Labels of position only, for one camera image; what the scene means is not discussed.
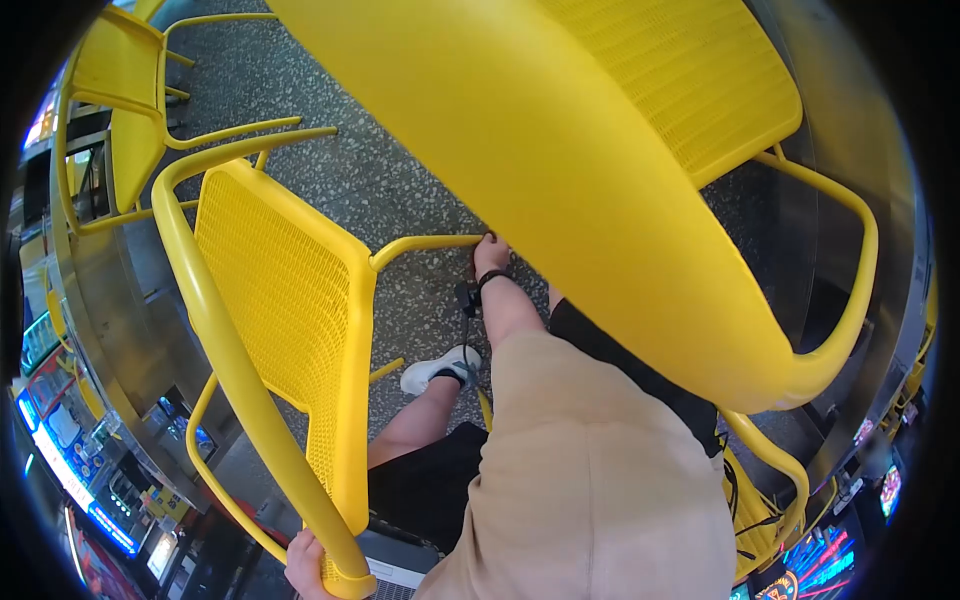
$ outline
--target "white sneaker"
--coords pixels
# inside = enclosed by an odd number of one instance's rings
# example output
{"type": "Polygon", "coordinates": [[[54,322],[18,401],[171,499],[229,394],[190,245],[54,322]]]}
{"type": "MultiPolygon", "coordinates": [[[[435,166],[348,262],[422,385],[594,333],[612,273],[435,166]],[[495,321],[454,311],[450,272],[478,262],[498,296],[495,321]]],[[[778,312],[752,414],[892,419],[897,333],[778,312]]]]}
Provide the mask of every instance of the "white sneaker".
{"type": "MultiPolygon", "coordinates": [[[[480,352],[467,346],[467,364],[471,371],[480,369],[480,352]]],[[[469,381],[467,365],[464,365],[464,346],[454,346],[443,356],[436,360],[421,360],[407,367],[400,377],[400,390],[407,394],[419,396],[426,392],[426,385],[430,382],[430,377],[438,372],[450,369],[457,373],[457,376],[464,381],[469,381]]]]}

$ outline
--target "black sock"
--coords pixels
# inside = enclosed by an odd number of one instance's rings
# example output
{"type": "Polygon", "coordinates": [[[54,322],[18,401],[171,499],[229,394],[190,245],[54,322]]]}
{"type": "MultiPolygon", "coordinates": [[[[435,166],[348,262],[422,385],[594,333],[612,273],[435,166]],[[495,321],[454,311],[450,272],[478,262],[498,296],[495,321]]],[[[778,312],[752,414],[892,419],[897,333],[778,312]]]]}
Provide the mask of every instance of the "black sock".
{"type": "Polygon", "coordinates": [[[434,373],[433,377],[453,377],[454,379],[460,382],[461,388],[464,387],[465,383],[467,383],[466,381],[464,381],[463,377],[458,375],[457,372],[452,369],[440,369],[439,371],[434,373]]]}

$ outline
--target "fingers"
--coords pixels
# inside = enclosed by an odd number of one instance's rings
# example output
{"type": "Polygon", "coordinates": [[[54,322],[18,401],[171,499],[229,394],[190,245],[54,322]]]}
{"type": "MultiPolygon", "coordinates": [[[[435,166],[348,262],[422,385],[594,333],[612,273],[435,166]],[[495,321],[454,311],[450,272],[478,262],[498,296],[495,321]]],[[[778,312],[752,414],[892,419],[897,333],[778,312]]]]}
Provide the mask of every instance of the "fingers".
{"type": "Polygon", "coordinates": [[[297,555],[302,554],[314,541],[317,541],[317,538],[314,537],[313,532],[309,528],[305,528],[293,538],[290,545],[287,546],[287,552],[293,552],[297,555]]]}
{"type": "Polygon", "coordinates": [[[502,237],[498,236],[494,231],[487,231],[483,234],[483,238],[480,240],[481,244],[493,244],[494,246],[507,246],[507,241],[502,237]]]}
{"type": "Polygon", "coordinates": [[[307,546],[303,557],[311,563],[319,564],[320,559],[324,557],[324,547],[314,538],[313,541],[310,542],[310,545],[307,546]]]}

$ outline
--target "hand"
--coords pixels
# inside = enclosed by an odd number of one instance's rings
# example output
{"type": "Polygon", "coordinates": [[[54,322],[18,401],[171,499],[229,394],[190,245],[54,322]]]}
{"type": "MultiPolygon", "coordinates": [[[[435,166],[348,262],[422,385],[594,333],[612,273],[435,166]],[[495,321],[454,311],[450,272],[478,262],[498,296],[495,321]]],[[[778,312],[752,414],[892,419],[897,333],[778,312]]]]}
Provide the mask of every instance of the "hand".
{"type": "Polygon", "coordinates": [[[510,263],[510,247],[500,236],[492,232],[486,233],[473,251],[473,270],[477,281],[494,269],[506,270],[510,263]]]}
{"type": "Polygon", "coordinates": [[[303,596],[303,600],[336,600],[326,593],[320,580],[320,564],[324,558],[324,547],[320,545],[313,532],[304,529],[299,532],[287,547],[287,568],[283,574],[290,585],[303,596]]]}

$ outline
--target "chair backrest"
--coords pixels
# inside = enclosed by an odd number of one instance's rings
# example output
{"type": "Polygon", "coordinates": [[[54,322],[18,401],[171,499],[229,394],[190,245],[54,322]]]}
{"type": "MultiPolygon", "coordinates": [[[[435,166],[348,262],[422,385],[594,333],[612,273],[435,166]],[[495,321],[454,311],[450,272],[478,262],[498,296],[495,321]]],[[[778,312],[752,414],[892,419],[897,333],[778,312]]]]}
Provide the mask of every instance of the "chair backrest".
{"type": "MultiPolygon", "coordinates": [[[[67,62],[60,84],[58,118],[66,123],[70,101],[113,108],[108,166],[117,211],[128,212],[163,156],[166,130],[157,102],[157,65],[162,34],[136,17],[107,5],[67,62]]],[[[58,127],[55,155],[65,153],[66,127],[58,127]]],[[[58,177],[61,175],[58,164],[58,177]]],[[[69,211],[69,194],[60,194],[69,211]]]]}
{"type": "Polygon", "coordinates": [[[368,517],[370,250],[244,158],[206,172],[194,235],[260,377],[308,413],[307,461],[359,533],[368,517]]]}
{"type": "Polygon", "coordinates": [[[74,100],[159,115],[156,72],[163,34],[107,5],[77,48],[66,88],[74,100]]]}

